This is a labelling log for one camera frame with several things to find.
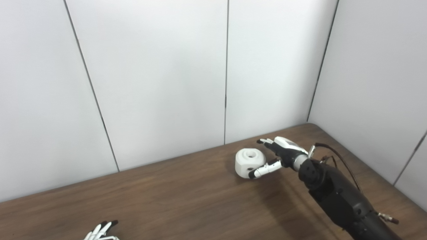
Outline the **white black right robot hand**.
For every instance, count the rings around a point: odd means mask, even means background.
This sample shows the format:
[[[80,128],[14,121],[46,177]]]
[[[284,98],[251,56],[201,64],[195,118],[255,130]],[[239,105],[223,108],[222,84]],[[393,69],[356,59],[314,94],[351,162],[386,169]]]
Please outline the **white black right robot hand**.
[[[248,174],[250,179],[258,179],[280,168],[292,168],[294,171],[298,172],[302,163],[305,162],[309,156],[305,149],[287,138],[277,136],[274,140],[259,139],[257,143],[270,149],[276,155],[276,159],[250,171]]]

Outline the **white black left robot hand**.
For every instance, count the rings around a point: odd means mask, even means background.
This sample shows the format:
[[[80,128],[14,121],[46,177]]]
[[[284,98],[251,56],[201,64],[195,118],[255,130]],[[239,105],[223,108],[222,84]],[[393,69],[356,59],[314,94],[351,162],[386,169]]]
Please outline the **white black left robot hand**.
[[[119,237],[108,236],[111,228],[116,226],[119,223],[118,220],[113,221],[103,221],[99,223],[92,231],[87,233],[84,237],[84,240],[119,240]]]

